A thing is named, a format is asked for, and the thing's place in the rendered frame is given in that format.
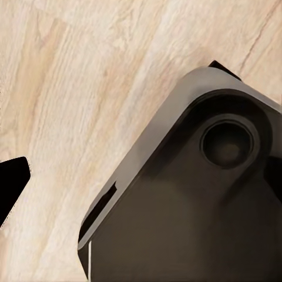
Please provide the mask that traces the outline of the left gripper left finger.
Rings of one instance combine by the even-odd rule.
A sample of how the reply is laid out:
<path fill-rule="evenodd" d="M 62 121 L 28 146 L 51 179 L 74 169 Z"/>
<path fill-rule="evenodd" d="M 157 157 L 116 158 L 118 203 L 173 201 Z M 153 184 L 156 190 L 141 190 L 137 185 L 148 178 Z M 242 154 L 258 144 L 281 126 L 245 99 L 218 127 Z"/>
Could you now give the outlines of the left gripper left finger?
<path fill-rule="evenodd" d="M 0 227 L 30 178 L 25 156 L 0 163 Z"/>

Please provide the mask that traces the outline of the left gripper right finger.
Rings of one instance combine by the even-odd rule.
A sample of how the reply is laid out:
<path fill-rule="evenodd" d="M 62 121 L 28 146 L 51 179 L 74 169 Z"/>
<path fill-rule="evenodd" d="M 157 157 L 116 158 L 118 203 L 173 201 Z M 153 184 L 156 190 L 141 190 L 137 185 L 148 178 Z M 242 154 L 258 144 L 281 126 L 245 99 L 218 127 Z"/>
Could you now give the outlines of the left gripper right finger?
<path fill-rule="evenodd" d="M 282 204 L 282 159 L 269 156 L 263 176 Z"/>

